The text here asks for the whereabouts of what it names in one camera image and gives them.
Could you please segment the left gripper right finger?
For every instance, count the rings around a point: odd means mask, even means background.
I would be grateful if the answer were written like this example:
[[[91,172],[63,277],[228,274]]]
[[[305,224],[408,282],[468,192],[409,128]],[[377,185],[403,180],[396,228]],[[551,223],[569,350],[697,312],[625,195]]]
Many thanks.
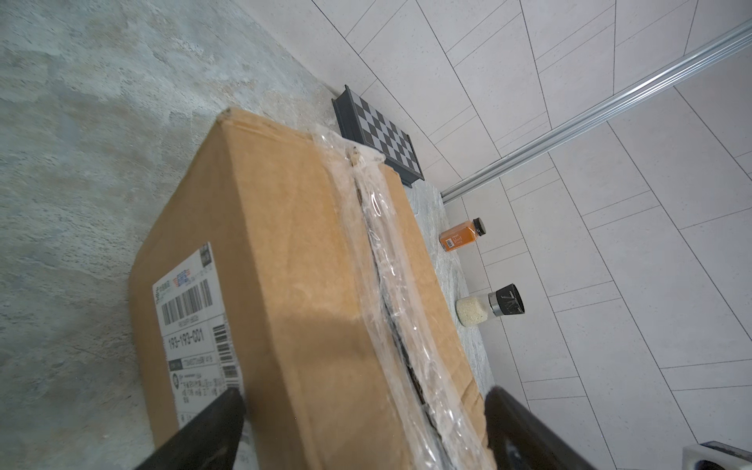
[[[595,470],[502,387],[487,393],[484,414],[497,469]]]

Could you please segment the brown cardboard express box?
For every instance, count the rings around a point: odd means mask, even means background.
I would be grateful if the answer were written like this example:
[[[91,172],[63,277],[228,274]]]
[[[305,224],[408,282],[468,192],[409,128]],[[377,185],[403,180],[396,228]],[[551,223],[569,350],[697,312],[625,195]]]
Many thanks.
[[[228,388],[232,469],[417,469],[360,309],[371,250],[307,133],[217,116],[129,276],[156,450]]]

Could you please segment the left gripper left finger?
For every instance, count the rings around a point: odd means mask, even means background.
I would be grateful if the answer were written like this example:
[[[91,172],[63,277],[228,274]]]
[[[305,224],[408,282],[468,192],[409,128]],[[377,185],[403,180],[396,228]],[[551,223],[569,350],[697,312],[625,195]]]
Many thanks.
[[[232,469],[245,414],[241,393],[228,388],[136,469]]]

